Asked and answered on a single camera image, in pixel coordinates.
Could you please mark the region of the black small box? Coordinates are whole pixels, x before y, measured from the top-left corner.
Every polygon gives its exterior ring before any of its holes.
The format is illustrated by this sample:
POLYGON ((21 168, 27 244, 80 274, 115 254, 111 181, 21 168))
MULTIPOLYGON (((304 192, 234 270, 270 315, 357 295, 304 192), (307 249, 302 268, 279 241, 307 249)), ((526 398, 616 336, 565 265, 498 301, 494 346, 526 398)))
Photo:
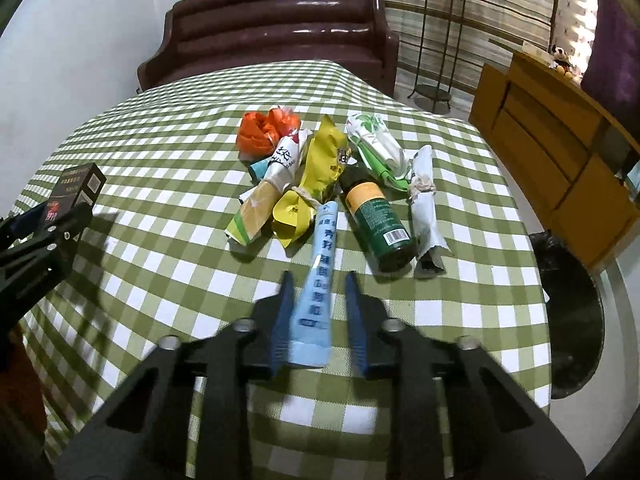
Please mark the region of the black small box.
POLYGON ((41 224, 47 226, 78 204, 93 206, 105 182, 106 177, 95 162, 65 168, 47 200, 41 224))

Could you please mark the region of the light blue tube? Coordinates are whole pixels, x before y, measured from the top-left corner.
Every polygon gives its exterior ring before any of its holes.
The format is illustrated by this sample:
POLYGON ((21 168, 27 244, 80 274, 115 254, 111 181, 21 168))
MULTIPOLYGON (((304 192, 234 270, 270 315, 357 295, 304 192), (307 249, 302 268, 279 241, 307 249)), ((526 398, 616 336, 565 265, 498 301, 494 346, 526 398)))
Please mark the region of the light blue tube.
POLYGON ((337 203, 330 200, 316 215, 310 268, 290 322, 288 362, 295 366, 320 368, 329 362, 336 222, 337 203))

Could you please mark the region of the white twisted wrapper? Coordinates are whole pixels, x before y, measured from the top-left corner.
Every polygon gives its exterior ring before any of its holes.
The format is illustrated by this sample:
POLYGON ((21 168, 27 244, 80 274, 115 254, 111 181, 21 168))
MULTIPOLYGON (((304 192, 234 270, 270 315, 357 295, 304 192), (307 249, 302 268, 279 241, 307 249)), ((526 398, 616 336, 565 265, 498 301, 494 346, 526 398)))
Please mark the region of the white twisted wrapper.
POLYGON ((442 255, 449 247, 439 232, 436 216, 436 185, 433 150, 424 145, 413 157, 409 181, 411 227, 416 242, 416 272, 424 278, 446 273, 442 255))

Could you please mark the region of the tan green paper carton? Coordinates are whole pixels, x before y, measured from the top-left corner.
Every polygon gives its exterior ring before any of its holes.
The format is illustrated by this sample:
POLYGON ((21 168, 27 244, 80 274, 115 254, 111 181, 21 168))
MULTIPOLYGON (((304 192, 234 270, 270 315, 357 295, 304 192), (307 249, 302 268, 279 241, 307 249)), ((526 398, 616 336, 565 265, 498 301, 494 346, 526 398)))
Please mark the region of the tan green paper carton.
POLYGON ((253 188, 224 230, 230 240, 242 246, 253 243, 271 217, 274 205, 282 192, 271 182, 263 180, 253 188))

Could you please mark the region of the green spray can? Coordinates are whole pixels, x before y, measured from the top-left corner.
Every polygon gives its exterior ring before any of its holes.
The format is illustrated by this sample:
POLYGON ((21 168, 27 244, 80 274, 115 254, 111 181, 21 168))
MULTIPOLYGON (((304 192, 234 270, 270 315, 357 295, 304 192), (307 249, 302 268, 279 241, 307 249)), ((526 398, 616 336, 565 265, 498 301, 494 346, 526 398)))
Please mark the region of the green spray can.
POLYGON ((340 178, 346 208, 378 270, 392 273, 416 255, 413 239, 367 170, 346 166, 340 178))

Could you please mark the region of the orange plastic bag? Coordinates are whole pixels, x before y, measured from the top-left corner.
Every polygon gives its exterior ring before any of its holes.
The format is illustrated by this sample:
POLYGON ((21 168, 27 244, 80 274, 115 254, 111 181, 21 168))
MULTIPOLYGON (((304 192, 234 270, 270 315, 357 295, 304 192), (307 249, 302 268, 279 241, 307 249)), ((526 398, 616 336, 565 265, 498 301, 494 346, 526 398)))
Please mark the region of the orange plastic bag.
POLYGON ((276 106, 266 114, 247 112, 236 133, 235 147, 242 159, 263 159, 276 150, 284 136, 296 133, 299 127, 299 117, 288 108, 276 106))

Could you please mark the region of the white teal tube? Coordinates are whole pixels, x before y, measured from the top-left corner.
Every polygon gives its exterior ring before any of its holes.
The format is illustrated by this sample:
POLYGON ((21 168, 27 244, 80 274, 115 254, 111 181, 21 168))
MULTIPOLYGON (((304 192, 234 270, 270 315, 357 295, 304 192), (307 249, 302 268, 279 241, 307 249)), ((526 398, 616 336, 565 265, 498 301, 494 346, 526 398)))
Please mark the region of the white teal tube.
POLYGON ((252 180, 256 183, 267 181, 283 193, 294 181, 303 148, 311 135, 310 129, 301 128, 281 138, 269 157, 250 164, 248 172, 252 180))

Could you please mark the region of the yellow snack wrapper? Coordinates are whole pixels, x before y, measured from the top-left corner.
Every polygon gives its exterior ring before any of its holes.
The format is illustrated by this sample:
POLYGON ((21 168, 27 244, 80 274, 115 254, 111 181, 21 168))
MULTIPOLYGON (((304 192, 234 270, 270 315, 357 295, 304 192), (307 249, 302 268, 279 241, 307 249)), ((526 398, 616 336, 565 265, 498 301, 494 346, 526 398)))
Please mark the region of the yellow snack wrapper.
POLYGON ((283 248, 307 232, 320 206, 333 196, 334 184, 352 151, 346 134, 328 115, 322 116, 307 144, 302 177, 285 191, 272 210, 273 234, 283 248))

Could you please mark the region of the green white tissue pack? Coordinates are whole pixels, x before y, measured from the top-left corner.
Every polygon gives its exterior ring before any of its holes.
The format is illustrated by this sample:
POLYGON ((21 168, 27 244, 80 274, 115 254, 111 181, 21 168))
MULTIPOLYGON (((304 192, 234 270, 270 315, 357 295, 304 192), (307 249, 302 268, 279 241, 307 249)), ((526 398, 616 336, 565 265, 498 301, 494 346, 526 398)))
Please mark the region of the green white tissue pack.
POLYGON ((371 174, 388 188, 401 193, 408 191, 409 159, 380 114, 349 115, 346 134, 371 174))

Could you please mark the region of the black trash bin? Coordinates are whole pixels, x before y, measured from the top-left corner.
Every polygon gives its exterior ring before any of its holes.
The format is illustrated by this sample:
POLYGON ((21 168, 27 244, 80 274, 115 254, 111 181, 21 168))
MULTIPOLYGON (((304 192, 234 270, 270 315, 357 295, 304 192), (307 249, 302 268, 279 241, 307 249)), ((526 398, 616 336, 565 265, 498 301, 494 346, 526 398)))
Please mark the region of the black trash bin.
POLYGON ((529 235, 546 294, 551 344, 551 397, 565 399, 596 372, 604 346, 604 316, 596 284, 551 232, 529 235))

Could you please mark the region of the green white checkered tablecloth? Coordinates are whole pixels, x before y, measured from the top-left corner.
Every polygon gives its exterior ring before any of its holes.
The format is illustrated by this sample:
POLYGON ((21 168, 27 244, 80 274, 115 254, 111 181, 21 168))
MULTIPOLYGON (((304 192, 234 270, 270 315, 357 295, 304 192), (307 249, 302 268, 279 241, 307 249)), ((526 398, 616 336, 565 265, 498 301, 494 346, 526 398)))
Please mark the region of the green white checkered tablecloth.
POLYGON ((321 370, 284 368, 250 388, 258 479, 381 479, 388 387, 352 368, 344 278, 386 301, 428 336, 478 338, 542 408, 550 403, 550 344, 532 246, 495 159, 475 128, 406 107, 331 62, 282 62, 192 77, 145 91, 77 128, 14 204, 42 202, 61 171, 93 162, 106 182, 72 274, 24 317, 26 351, 42 382, 46 450, 68 440, 158 338, 216 333, 276 292, 283 272, 306 276, 306 240, 271 236, 232 248, 224 230, 250 176, 235 148, 250 110, 292 108, 309 129, 379 114, 408 155, 433 150, 446 272, 383 275, 346 211, 337 217, 332 353, 321 370))

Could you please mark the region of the wooden sideboard cabinet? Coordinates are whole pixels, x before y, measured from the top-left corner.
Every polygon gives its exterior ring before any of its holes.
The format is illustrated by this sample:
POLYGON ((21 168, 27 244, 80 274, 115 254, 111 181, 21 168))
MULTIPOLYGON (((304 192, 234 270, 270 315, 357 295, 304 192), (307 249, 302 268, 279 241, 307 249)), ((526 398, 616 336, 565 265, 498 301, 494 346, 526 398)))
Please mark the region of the wooden sideboard cabinet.
POLYGON ((470 122, 502 161, 542 227, 590 271, 639 234, 639 202, 623 178, 639 144, 577 84, 526 54, 485 64, 470 122))

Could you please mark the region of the purple curtain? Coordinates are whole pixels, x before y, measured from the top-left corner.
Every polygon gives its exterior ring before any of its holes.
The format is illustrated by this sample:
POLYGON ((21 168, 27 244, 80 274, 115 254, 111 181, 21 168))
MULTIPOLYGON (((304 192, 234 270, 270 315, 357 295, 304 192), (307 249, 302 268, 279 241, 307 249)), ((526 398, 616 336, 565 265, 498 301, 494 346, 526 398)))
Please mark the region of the purple curtain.
POLYGON ((598 0, 592 52, 580 85, 639 135, 639 27, 617 0, 598 0))

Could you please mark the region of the mickey mouse plush toy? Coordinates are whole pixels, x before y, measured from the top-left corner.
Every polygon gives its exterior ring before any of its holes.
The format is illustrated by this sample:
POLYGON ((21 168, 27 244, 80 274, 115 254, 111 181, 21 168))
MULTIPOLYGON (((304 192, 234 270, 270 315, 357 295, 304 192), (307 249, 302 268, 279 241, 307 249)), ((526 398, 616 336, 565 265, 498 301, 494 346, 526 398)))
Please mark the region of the mickey mouse plush toy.
POLYGON ((552 62, 550 67, 565 78, 574 78, 574 67, 563 48, 554 44, 551 47, 550 54, 552 62))

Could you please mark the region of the striped curtain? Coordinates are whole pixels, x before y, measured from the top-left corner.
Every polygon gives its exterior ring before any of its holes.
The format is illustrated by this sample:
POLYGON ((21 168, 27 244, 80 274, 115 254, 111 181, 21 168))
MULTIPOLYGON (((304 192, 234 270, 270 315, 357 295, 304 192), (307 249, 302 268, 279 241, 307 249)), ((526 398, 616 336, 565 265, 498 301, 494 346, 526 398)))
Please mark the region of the striped curtain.
MULTIPOLYGON (((385 0, 388 24, 399 36, 396 96, 408 99, 418 60, 423 0, 385 0)), ((427 39, 438 50, 445 21, 438 17, 448 0, 430 0, 427 39)), ((597 25, 598 0, 468 0, 454 75, 454 105, 470 102, 485 64, 508 67, 511 53, 528 42, 541 50, 564 49, 576 73, 585 73, 597 25)), ((439 55, 428 50, 423 62, 427 82, 436 77, 439 55)))

